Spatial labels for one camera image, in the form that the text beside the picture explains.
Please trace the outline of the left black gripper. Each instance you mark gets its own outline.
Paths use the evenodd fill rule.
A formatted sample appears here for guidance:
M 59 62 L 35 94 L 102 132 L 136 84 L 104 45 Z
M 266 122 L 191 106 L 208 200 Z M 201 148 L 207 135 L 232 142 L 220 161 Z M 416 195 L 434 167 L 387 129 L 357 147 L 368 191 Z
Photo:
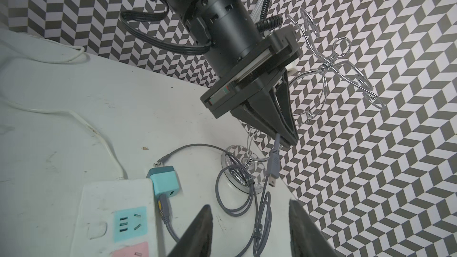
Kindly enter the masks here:
M 285 67 L 299 57 L 296 30 L 291 25 L 273 31 L 224 77 L 207 90 L 200 100 L 215 118 L 225 113 L 274 138 L 280 144 L 295 146 L 298 133 L 290 104 L 288 75 Z M 282 74 L 275 91 L 265 87 Z

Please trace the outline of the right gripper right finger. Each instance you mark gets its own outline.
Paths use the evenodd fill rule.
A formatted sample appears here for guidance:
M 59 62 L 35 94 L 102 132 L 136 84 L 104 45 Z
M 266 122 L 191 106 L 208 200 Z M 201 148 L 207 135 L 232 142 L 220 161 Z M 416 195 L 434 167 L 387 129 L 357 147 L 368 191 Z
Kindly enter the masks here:
M 322 232 L 296 200 L 289 201 L 290 248 L 293 257 L 337 257 Z

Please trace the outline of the teal usb charger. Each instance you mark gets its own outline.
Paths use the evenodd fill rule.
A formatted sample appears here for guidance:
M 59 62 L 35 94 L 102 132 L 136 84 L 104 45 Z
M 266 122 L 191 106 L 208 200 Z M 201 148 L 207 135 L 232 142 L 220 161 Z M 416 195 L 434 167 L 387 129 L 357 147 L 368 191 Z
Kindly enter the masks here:
M 175 196 L 180 190 L 179 180 L 173 166 L 152 168 L 148 171 L 146 178 L 152 181 L 156 199 L 161 195 Z

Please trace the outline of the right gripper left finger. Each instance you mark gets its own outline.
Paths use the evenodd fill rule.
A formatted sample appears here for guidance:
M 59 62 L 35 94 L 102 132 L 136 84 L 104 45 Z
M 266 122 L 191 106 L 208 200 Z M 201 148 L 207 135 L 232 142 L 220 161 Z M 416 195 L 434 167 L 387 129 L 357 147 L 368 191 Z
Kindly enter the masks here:
M 204 205 L 176 243 L 168 257 L 210 257 L 213 241 L 213 215 Z

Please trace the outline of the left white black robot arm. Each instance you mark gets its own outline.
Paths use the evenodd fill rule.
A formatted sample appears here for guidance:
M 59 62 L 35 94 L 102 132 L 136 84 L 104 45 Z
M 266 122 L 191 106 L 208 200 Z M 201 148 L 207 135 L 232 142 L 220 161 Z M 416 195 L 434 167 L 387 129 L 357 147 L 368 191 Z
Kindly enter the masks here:
M 166 12 L 122 11 L 126 30 L 159 49 L 203 56 L 218 76 L 201 96 L 215 118 L 230 113 L 271 137 L 279 136 L 284 147 L 295 146 L 299 138 L 286 70 L 302 53 L 294 28 L 276 21 L 275 29 L 263 36 L 261 24 L 253 22 L 241 0 L 159 1 L 180 17 L 194 45 L 164 42 L 132 26 L 132 21 L 161 21 Z

